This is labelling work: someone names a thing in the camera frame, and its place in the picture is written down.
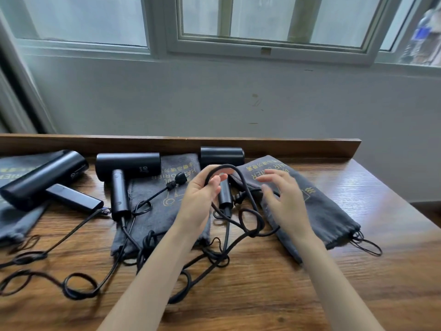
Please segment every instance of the drawstring bag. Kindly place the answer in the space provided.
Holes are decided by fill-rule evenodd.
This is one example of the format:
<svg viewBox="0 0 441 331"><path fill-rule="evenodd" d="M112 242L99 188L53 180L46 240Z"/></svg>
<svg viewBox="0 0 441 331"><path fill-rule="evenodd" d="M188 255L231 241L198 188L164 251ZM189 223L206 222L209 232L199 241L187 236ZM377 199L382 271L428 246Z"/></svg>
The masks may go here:
<svg viewBox="0 0 441 331"><path fill-rule="evenodd" d="M63 154L64 151L58 151L1 158L0 187ZM26 212L15 209L0 197L0 246L22 243L48 205L49 202L47 201Z"/></svg>
<svg viewBox="0 0 441 331"><path fill-rule="evenodd" d="M176 174L184 172L187 180L190 181L200 171L198 155L197 154L179 154L173 156L161 157L161 175L146 178L131 179L128 183L128 193L130 199L130 208L134 208L143 200L156 194L163 189L168 182L175 179ZM175 221L181 206L182 198L184 197L185 189L188 182L183 185L178 185L172 190L164 191L162 194L150 201L152 208L144 214L135 217L131 235L135 241L142 246L142 241L152 230L155 233L167 231ZM130 228L132 220L127 222L127 229ZM116 256L119 249L124 244L126 236L118 225L115 239L113 240L111 254ZM210 239L210 221L204 228L201 236L196 241L197 245L207 246ZM131 242L127 242L124 248L124 258L129 259L136 256L138 251Z"/></svg>
<svg viewBox="0 0 441 331"><path fill-rule="evenodd" d="M335 246L350 242L361 250L375 256L380 256L382 254L382 250L378 245L364 239L364 236L360 231L360 224L350 218L347 213L345 213L333 200L328 198L319 189L317 189L317 187L314 186L307 178L280 160L277 160L272 156L265 156L255 159L245 165L239 166L238 168L245 176L245 181L250 189L260 189L263 183L257 181L256 178L260 175L264 175L266 168L283 170L288 172L291 177L295 178L303 193L303 200L306 204L306 210L308 212L312 230L324 242L328 250L334 248ZM237 188L243 190L242 183L237 173L230 175L230 179L232 183L237 186ZM270 186L273 191L278 192L275 184L267 183L267 185ZM260 199L258 201L262 206L262 210L265 213L268 223L273 228L276 228L277 224L274 221L273 215L271 214L265 199L262 197L262 194L253 194L260 195ZM294 257L295 261L302 263L302 259L295 249L295 246L291 242L288 234L280 229L276 232L276 235L288 252ZM363 248L360 245L360 243L363 241L375 246L378 249L378 252Z"/></svg>

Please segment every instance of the person's left hand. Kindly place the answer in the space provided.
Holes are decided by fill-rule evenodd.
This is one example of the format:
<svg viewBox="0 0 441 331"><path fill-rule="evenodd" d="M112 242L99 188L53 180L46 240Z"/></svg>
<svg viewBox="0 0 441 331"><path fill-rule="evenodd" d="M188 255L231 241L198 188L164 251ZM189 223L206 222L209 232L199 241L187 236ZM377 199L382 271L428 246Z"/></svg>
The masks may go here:
<svg viewBox="0 0 441 331"><path fill-rule="evenodd" d="M209 183L204 187L205 179L219 165L208 165L199 172L189 183L182 199L181 208L173 225L179 225L180 230L195 236L201 235L207 224L212 201L221 191L219 184L227 179L228 174L234 173L231 168L225 168L213 174Z"/></svg>

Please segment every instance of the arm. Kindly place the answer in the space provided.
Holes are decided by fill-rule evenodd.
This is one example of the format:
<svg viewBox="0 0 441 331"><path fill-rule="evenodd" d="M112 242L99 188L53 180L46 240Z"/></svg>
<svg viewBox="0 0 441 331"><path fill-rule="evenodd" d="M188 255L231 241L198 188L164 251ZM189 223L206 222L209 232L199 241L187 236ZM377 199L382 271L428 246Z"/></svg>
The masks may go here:
<svg viewBox="0 0 441 331"><path fill-rule="evenodd" d="M275 169L266 169L265 175L257 179L277 185L280 200L264 185L265 199L274 218L297 248L332 329L384 331L312 231L302 191L295 179Z"/></svg>
<svg viewBox="0 0 441 331"><path fill-rule="evenodd" d="M227 178L227 174L215 175L204 187L205 178L215 167L205 167L189 182L172 227L104 319L99 331L157 329L185 257L205 228L211 202L221 190L219 183Z"/></svg>

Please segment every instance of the wooden desk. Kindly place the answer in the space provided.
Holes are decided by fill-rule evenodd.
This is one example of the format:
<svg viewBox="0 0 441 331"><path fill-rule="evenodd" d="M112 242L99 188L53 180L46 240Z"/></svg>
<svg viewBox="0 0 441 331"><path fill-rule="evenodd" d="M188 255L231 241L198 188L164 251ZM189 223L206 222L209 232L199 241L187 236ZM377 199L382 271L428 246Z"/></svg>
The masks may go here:
<svg viewBox="0 0 441 331"><path fill-rule="evenodd" d="M172 153L196 151L201 144L231 144L242 146L250 156L272 154L284 158L282 161L309 178L359 222L367 239L383 248L384 255L380 258L351 245L330 253L384 328L388 331L441 329L441 230L350 159L359 141L9 135L0 136L0 154L63 148L88 153L112 149L139 152L151 151L159 143L167 142L172 144L168 148ZM319 159L323 149L328 158ZM93 165L74 187L110 204ZM35 249L51 246L82 218L83 215L61 205L52 205L32 231L42 235ZM26 268L47 271L60 280L80 271L100 281L113 262L109 248L115 229L110 218L93 220L55 249L47 260ZM240 233L232 226L231 239ZM212 226L212 237L223 239L223 235L224 228ZM196 254L197 251L192 251L188 258ZM230 257L227 268L215 269L183 302L167 307L160 330L329 330L308 275L275 236L246 238L232 250ZM3 252L0 262L9 259ZM207 265L205 260L191 267L192 276ZM3 278L21 268L1 270L0 276ZM22 292L0 297L1 329L95 330L134 276L134 267L122 266L101 297L83 301L68 300L53 284L33 278Z"/></svg>

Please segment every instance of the plastic bottle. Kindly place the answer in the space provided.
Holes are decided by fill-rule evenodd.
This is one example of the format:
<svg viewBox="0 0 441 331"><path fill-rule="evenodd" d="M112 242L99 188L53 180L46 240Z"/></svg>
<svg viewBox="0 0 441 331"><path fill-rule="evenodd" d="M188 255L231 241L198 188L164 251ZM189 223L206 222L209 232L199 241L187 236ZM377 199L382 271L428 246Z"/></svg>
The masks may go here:
<svg viewBox="0 0 441 331"><path fill-rule="evenodd" d="M412 63L413 59L418 55L422 43L424 43L430 34L430 18L432 15L433 9L429 9L424 13L424 16L421 21L419 21L411 41L407 45L403 55L400 58L399 62L401 64Z"/></svg>

